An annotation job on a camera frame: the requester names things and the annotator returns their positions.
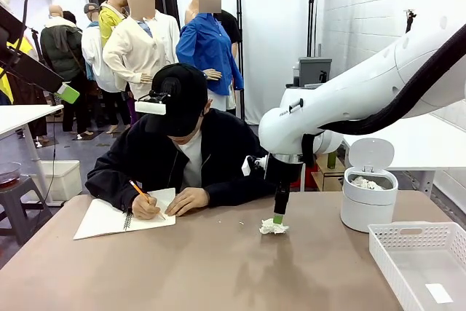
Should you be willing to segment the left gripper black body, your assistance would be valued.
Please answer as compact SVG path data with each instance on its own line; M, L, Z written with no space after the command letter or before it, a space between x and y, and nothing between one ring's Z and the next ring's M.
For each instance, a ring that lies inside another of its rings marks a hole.
M0 11L1 43L14 44L17 40L22 39L24 25L7 9L1 7Z

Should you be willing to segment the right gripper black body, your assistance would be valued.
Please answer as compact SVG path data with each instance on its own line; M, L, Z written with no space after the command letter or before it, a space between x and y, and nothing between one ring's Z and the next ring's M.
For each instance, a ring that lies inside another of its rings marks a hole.
M264 178L274 184L277 191L289 193L291 184L299 179L302 165L299 155L269 154Z

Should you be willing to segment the person's left hand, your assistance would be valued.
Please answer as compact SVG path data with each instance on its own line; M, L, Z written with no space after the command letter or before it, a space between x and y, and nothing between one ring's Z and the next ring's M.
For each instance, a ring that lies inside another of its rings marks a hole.
M182 216L192 209L204 208L208 203L209 195L204 189L186 187L174 197L165 210L165 214L168 216Z

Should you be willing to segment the person's right hand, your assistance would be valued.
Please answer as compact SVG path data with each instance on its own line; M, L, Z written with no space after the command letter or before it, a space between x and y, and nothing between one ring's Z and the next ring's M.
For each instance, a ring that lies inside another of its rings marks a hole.
M157 199L148 194L139 194L132 203L133 215L141 220L151 220L160 215Z

